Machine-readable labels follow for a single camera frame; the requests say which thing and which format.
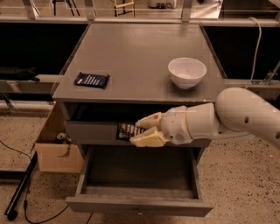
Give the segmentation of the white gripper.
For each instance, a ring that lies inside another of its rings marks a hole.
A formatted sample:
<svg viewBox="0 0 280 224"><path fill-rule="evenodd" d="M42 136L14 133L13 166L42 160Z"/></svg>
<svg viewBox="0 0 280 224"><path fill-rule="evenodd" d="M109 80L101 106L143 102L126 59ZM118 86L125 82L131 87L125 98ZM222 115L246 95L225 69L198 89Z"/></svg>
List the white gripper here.
<svg viewBox="0 0 280 224"><path fill-rule="evenodd" d="M138 120L136 126L146 131L133 136L130 142L136 147L153 148L163 147L169 141L175 145L191 143L193 139L187 128L186 111L186 106L179 106Z"/></svg>

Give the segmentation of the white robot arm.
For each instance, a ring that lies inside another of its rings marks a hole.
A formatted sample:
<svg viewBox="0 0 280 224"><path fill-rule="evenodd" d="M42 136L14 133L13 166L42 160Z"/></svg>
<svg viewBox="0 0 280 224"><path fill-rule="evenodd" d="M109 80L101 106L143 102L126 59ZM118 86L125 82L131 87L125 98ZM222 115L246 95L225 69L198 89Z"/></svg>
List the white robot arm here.
<svg viewBox="0 0 280 224"><path fill-rule="evenodd" d="M214 103L179 106L146 116L136 126L144 129L130 139L136 147L256 136L280 148L280 110L241 87L221 91Z"/></svg>

